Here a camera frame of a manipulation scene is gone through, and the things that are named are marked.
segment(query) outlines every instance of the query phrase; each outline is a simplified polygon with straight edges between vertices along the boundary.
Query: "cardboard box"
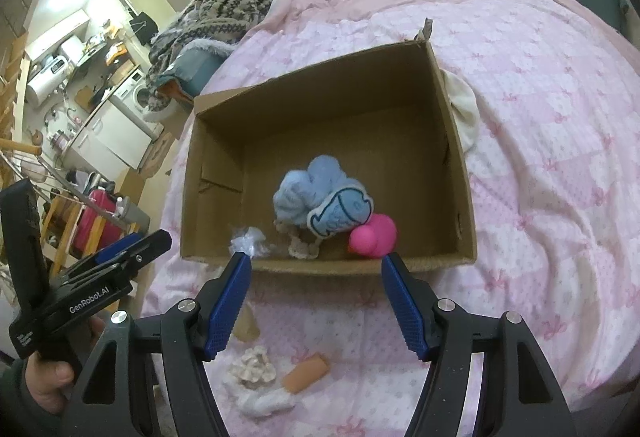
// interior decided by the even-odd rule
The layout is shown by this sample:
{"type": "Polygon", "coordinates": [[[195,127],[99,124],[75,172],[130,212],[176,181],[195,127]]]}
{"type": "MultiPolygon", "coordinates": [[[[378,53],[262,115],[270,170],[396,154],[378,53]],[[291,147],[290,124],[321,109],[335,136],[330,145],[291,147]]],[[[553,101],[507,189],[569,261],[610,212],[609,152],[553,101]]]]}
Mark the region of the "cardboard box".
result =
{"type": "Polygon", "coordinates": [[[109,85],[113,87],[117,87],[124,80],[126,80],[127,76],[129,76],[133,69],[136,68],[136,65],[131,61],[125,61],[120,67],[118,67],[115,72],[109,78],[109,85]]]}
{"type": "MultiPolygon", "coordinates": [[[[286,248],[287,237],[273,227],[273,194],[287,171],[305,169],[315,156],[329,154],[364,184],[375,211],[396,221],[396,251],[410,271],[476,259],[466,165],[424,31],[413,41],[356,52],[194,102],[183,257],[224,265],[233,230],[248,226],[286,248]]],[[[379,273],[380,261],[348,254],[347,240],[347,233],[325,240],[318,260],[255,258],[254,269],[379,273]]]]}
{"type": "Polygon", "coordinates": [[[91,106],[91,98],[94,96],[94,90],[91,87],[82,87],[74,97],[74,101],[80,105],[84,112],[90,114],[94,107],[91,106]]]}

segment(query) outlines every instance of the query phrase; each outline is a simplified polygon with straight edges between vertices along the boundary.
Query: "blue plush toy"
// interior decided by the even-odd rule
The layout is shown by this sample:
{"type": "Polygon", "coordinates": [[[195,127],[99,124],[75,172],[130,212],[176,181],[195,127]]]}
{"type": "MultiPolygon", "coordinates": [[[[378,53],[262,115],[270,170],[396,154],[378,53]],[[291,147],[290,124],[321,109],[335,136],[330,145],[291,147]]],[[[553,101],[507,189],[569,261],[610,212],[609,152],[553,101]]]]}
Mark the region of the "blue plush toy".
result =
{"type": "Polygon", "coordinates": [[[364,186],[347,177],[335,157],[318,156],[304,170],[291,170],[273,196],[278,231],[292,237],[289,254],[316,258],[319,242],[365,224],[373,213],[373,199],[364,186]],[[297,228],[309,229],[316,242],[308,247],[297,228]]]}

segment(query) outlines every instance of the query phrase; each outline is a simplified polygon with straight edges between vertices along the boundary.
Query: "human hand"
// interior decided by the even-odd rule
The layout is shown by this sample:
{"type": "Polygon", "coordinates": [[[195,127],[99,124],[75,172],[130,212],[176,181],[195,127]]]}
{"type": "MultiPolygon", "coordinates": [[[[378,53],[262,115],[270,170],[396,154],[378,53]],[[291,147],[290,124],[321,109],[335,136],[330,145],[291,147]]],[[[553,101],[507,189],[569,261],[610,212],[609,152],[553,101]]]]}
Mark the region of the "human hand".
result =
{"type": "MultiPolygon", "coordinates": [[[[93,347],[104,329],[104,322],[93,316],[89,320],[89,328],[93,335],[93,347]]],[[[60,389],[73,383],[74,371],[64,361],[46,361],[40,354],[34,353],[27,361],[24,380],[31,397],[40,407],[49,413],[60,413],[66,404],[66,398],[60,389]]]]}

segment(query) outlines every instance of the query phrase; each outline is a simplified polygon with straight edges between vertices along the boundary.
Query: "pink rubber duck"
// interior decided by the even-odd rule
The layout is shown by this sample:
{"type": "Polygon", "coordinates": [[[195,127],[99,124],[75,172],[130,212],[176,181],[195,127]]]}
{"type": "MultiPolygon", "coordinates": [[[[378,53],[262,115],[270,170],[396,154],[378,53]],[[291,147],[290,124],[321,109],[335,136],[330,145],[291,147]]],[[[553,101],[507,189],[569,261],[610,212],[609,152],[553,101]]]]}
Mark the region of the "pink rubber duck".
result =
{"type": "Polygon", "coordinates": [[[351,232],[347,251],[363,257],[382,258],[394,250],[397,238],[398,230],[391,217],[374,213],[369,222],[351,232]]]}

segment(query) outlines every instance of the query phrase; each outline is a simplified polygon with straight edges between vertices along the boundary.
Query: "bed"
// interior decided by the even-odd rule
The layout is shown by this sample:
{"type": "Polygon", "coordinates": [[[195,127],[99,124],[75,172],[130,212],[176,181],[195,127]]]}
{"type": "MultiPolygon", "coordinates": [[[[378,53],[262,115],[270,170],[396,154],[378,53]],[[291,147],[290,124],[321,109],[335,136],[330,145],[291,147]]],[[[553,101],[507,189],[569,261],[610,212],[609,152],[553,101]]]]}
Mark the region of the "bed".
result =
{"type": "MultiPolygon", "coordinates": [[[[469,312],[520,312],[573,409],[607,397],[640,371],[640,53],[591,11],[572,0],[274,0],[204,93],[412,38],[425,17],[438,63],[471,85],[482,120],[466,155],[478,261],[427,278],[469,312]]],[[[156,261],[143,315],[214,272],[179,256],[190,135],[188,124],[162,213],[174,247],[156,261]]],[[[244,349],[232,338],[207,366],[231,433],[404,435],[428,365],[402,343],[378,279],[258,274],[249,300],[279,370],[316,351],[333,368],[295,409],[256,422],[220,383],[244,349]]],[[[480,372],[475,356],[460,435],[480,372]]]]}

